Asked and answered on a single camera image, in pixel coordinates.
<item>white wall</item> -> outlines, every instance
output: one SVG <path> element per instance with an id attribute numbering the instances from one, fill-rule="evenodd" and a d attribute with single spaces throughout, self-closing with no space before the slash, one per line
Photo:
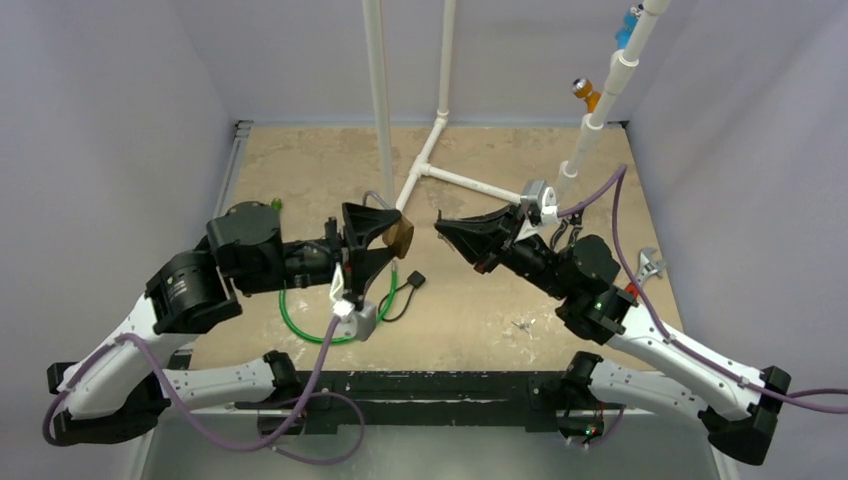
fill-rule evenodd
<path id="1" fill-rule="evenodd" d="M 361 2 L 174 0 L 228 111 L 239 119 L 360 123 L 373 118 Z M 459 0 L 451 119 L 578 123 L 569 88 L 603 84 L 628 0 Z M 675 0 L 613 109 L 630 118 L 695 0 Z M 393 121 L 431 122 L 442 2 L 383 2 Z"/>
<path id="2" fill-rule="evenodd" d="M 848 387 L 848 6 L 799 6 L 700 0 L 629 133 L 686 330 Z M 744 479 L 845 478 L 848 418 L 780 422 Z"/>
<path id="3" fill-rule="evenodd" d="M 117 478 L 125 447 L 49 447 L 46 368 L 88 353 L 212 214 L 228 115 L 168 0 L 0 15 L 0 469 Z"/>

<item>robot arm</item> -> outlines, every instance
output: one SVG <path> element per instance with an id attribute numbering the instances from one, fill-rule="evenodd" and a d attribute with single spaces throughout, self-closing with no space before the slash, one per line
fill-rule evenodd
<path id="1" fill-rule="evenodd" d="M 345 203 L 342 215 L 341 232 L 330 218 L 324 237 L 283 242 L 276 210 L 258 202 L 232 207 L 206 225 L 206 235 L 193 250 L 174 256 L 147 282 L 129 315 L 94 352 L 132 333 L 165 365 L 180 347 L 242 313 L 236 289 L 250 296 L 331 282 L 338 294 L 333 313 L 342 318 L 338 331 L 365 340 L 376 323 L 376 308 L 365 301 L 365 293 L 393 258 L 403 258 L 412 232 L 397 210 Z M 399 234 L 398 228 L 408 231 Z M 369 250 L 381 234 L 386 247 Z M 69 389 L 68 380 L 94 352 L 76 364 L 48 369 L 51 393 L 64 395 L 53 419 L 60 445 L 125 441 L 153 428 L 170 405 L 147 359 L 130 343 L 97 358 Z M 297 396 L 294 372 L 287 355 L 269 352 L 244 365 L 166 375 L 182 400 L 202 408 L 258 402 L 281 390 L 293 393 L 289 398 Z"/>
<path id="2" fill-rule="evenodd" d="M 436 230 L 474 270 L 485 274 L 503 264 L 515 274 L 562 300 L 557 316 L 578 337 L 626 352 L 659 372 L 635 372 L 601 357 L 580 352 L 568 367 L 570 383 L 588 389 L 600 401 L 626 404 L 706 428 L 710 443 L 729 456 L 761 464 L 771 442 L 781 402 L 761 395 L 712 370 L 682 351 L 781 394 L 789 375 L 770 367 L 759 370 L 728 359 L 660 321 L 628 292 L 613 284 L 620 265 L 606 243 L 587 235 L 554 251 L 538 232 L 558 221 L 553 189 L 528 183 L 519 205 L 488 215 L 446 220 Z"/>

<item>tan floor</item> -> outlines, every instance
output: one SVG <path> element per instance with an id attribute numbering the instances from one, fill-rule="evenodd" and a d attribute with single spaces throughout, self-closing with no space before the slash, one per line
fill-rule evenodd
<path id="1" fill-rule="evenodd" d="M 392 130 L 396 191 L 428 133 L 429 128 Z M 519 192 L 528 179 L 555 180 L 557 166 L 571 152 L 577 133 L 574 129 L 450 127 L 442 134 L 432 163 Z M 657 240 L 623 130 L 603 132 L 581 171 L 578 187 L 563 205 L 588 196 L 622 163 L 631 168 L 622 193 L 620 231 L 627 260 L 635 268 L 639 249 L 657 246 Z M 250 134 L 234 202 L 282 197 L 284 240 L 316 238 L 323 234 L 327 217 L 340 215 L 341 202 L 358 202 L 365 190 L 379 187 L 378 165 L 373 129 L 257 127 Z M 502 205 L 476 192 L 423 179 L 405 211 L 415 224 L 415 239 L 400 263 L 400 274 L 403 281 L 417 269 L 427 283 L 399 322 L 379 326 L 367 342 L 332 347 L 326 368 L 561 370 L 576 351 L 588 350 L 647 369 L 632 357 L 573 336 L 554 314 L 557 302 L 506 268 L 481 276 L 437 239 L 433 228 L 437 210 L 446 217 L 465 217 Z M 584 234 L 599 234 L 612 245 L 611 207 L 612 192 L 587 210 Z M 622 273 L 622 286 L 626 284 L 623 277 Z M 387 269 L 368 298 L 378 301 L 388 290 L 388 280 Z M 649 281 L 647 292 L 660 315 L 680 328 L 667 278 Z M 329 317 L 327 287 L 292 291 L 288 299 L 296 322 L 313 335 L 323 335 Z M 286 328 L 277 295 L 242 301 L 243 316 L 219 325 L 197 342 L 193 368 L 235 364 L 270 349 L 288 352 L 299 369 L 311 368 L 318 348 Z M 512 324 L 521 321 L 535 321 L 529 333 Z"/>

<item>metal wrench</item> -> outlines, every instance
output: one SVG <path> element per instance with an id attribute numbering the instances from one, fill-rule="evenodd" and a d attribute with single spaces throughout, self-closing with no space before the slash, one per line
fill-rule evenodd
<path id="1" fill-rule="evenodd" d="M 653 247 L 645 247 L 639 250 L 639 271 L 636 273 L 636 281 L 640 287 L 645 285 L 645 282 L 654 275 L 662 278 L 666 261 L 663 259 L 654 260 L 653 255 L 655 253 L 657 253 L 657 249 Z M 639 298 L 639 290 L 636 289 L 633 282 L 627 285 L 624 291 L 633 295 L 633 298 Z"/>

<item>white pvc pipe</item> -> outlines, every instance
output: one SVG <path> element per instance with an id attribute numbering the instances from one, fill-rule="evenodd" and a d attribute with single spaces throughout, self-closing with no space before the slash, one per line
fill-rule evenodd
<path id="1" fill-rule="evenodd" d="M 639 55 L 648 42 L 648 37 L 654 30 L 657 19 L 668 8 L 669 2 L 670 0 L 646 0 L 642 2 L 644 9 L 642 16 L 636 22 L 636 27 L 630 35 L 627 46 L 624 50 L 619 50 L 613 54 L 610 73 L 604 82 L 604 92 L 598 100 L 598 105 L 592 113 L 583 117 L 580 136 L 574 146 L 571 158 L 560 164 L 559 175 L 554 187 L 557 199 L 561 200 L 564 197 L 571 184 L 576 180 L 577 172 L 583 165 L 586 156 L 600 140 L 601 129 L 604 128 L 607 115 L 612 110 L 612 105 L 618 95 L 624 91 L 624 87 L 630 81 L 636 66 L 639 65 Z"/>
<path id="2" fill-rule="evenodd" d="M 440 117 L 448 115 L 448 90 L 450 88 L 451 54 L 453 31 L 456 23 L 456 0 L 445 0 L 442 15 L 442 62 L 439 67 L 439 110 Z"/>
<path id="3" fill-rule="evenodd" d="M 475 192 L 480 192 L 495 198 L 500 198 L 501 200 L 505 200 L 510 203 L 519 203 L 519 201 L 521 200 L 521 195 L 517 193 L 513 193 L 509 190 L 504 190 L 503 188 L 495 187 L 487 183 L 478 182 L 473 178 L 463 177 L 462 175 L 457 175 L 455 173 L 451 173 L 447 170 L 442 170 L 441 168 L 436 168 L 431 165 L 426 165 L 425 170 L 425 175 L 430 175 L 431 177 L 453 183 L 454 185 L 459 185 L 460 187 L 465 187 L 470 190 L 474 190 Z"/>
<path id="4" fill-rule="evenodd" d="M 430 152 L 433 151 L 433 147 L 436 145 L 436 141 L 439 140 L 439 135 L 442 133 L 446 124 L 447 121 L 445 119 L 436 119 L 433 130 L 430 131 L 430 136 L 424 142 L 424 148 L 421 149 L 421 153 L 412 162 L 412 168 L 409 169 L 409 176 L 406 177 L 406 183 L 403 184 L 397 202 L 395 202 L 396 209 L 403 211 L 404 207 L 406 207 L 406 202 L 409 201 L 409 196 L 412 195 L 412 189 L 415 188 L 415 183 L 421 178 L 421 169 L 427 165 Z"/>
<path id="5" fill-rule="evenodd" d="M 365 17 L 365 38 L 368 42 L 368 66 L 371 73 L 371 97 L 377 120 L 377 150 L 383 198 L 395 198 L 394 169 L 392 168 L 392 136 L 389 129 L 389 90 L 386 81 L 386 56 L 383 50 L 382 0 L 362 0 Z"/>
<path id="6" fill-rule="evenodd" d="M 436 110 L 436 122 L 433 124 L 433 130 L 424 142 L 424 147 L 421 153 L 415 157 L 412 162 L 412 167 L 409 169 L 409 176 L 406 177 L 406 182 L 398 195 L 395 202 L 395 208 L 403 211 L 406 203 L 409 201 L 409 196 L 412 195 L 412 190 L 415 188 L 415 183 L 426 175 L 424 170 L 428 167 L 430 154 L 439 140 L 442 130 L 448 123 L 448 98 L 450 90 L 450 69 L 451 56 L 453 53 L 453 31 L 456 23 L 456 0 L 445 0 L 444 12 L 442 15 L 442 56 L 439 67 L 439 107 Z"/>

